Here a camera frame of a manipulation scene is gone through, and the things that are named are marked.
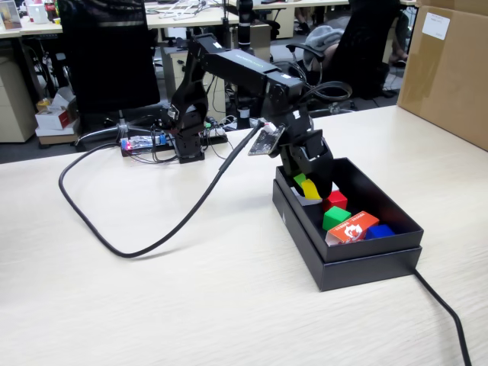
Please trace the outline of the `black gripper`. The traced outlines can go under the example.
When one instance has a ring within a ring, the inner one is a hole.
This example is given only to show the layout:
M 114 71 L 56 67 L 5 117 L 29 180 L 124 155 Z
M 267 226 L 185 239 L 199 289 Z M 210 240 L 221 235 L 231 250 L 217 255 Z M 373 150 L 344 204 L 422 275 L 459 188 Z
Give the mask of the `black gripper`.
M 327 198 L 332 192 L 334 158 L 323 132 L 313 129 L 306 108 L 295 108 L 282 115 L 280 122 L 284 132 L 279 138 L 279 155 L 287 185 L 301 186 L 308 178 L 315 184 L 318 195 Z

